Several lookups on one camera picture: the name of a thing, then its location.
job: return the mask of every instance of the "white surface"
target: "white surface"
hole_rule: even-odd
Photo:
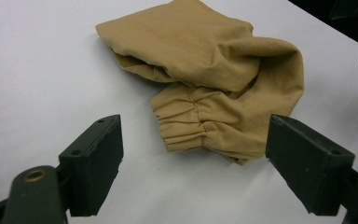
[[[70,223],[341,223],[309,215],[266,159],[165,151],[148,100],[163,88],[120,70],[94,26],[152,1],[0,1],[0,200],[96,119],[120,114],[125,156],[97,217]],[[203,0],[254,34],[297,45],[306,91],[292,117],[356,154],[358,44],[285,0]]]

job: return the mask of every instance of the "seam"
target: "seam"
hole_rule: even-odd
[[[187,93],[187,97],[188,97],[188,100],[193,104],[193,106],[196,108],[196,111],[197,111],[197,116],[199,117],[199,121],[200,121],[200,124],[202,125],[204,131],[205,131],[205,138],[202,139],[202,146],[205,147],[208,140],[209,140],[209,134],[208,134],[208,129],[206,128],[202,118],[201,118],[201,115],[200,115],[200,110],[199,110],[199,107],[197,106],[196,102],[191,98],[191,95],[190,95],[190,92],[188,90],[188,86],[185,86],[186,88],[186,93]]]

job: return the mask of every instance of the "gathered fabric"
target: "gathered fabric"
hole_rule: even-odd
[[[247,21],[199,0],[173,0],[96,26],[119,65],[172,83],[151,99],[168,151],[208,148],[244,164],[264,155],[271,114],[304,91],[292,44],[253,36]]]

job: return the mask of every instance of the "white table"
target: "white table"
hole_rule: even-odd
[[[97,217],[70,223],[341,223],[309,215],[267,161],[171,154],[149,99],[164,86],[122,71],[94,26],[169,2],[0,1],[0,201],[12,179],[58,155],[96,119],[120,114],[125,156]],[[203,0],[254,34],[298,46],[305,93],[292,117],[356,154],[358,43],[285,0]]]

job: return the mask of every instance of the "tan fabric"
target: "tan fabric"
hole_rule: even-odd
[[[237,163],[264,155],[270,114],[303,92],[299,50],[199,0],[174,0],[97,25],[118,63],[172,82],[151,104],[169,151],[206,147]]]

